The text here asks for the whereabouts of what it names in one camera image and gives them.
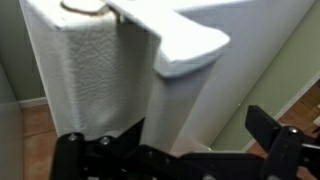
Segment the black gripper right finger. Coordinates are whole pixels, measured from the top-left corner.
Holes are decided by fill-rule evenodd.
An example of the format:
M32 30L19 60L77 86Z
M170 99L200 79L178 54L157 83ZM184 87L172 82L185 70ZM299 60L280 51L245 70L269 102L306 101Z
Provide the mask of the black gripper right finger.
M257 105L247 110L245 127L262 149L268 152L282 126Z

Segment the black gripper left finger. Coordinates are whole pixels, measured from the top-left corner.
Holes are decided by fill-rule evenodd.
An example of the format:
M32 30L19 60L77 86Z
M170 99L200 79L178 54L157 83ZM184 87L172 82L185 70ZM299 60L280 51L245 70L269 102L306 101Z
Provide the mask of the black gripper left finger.
M135 123L129 129L127 129L124 133L119 136L119 140L138 145L140 143L140 138L143 130L144 119L141 119L139 122Z

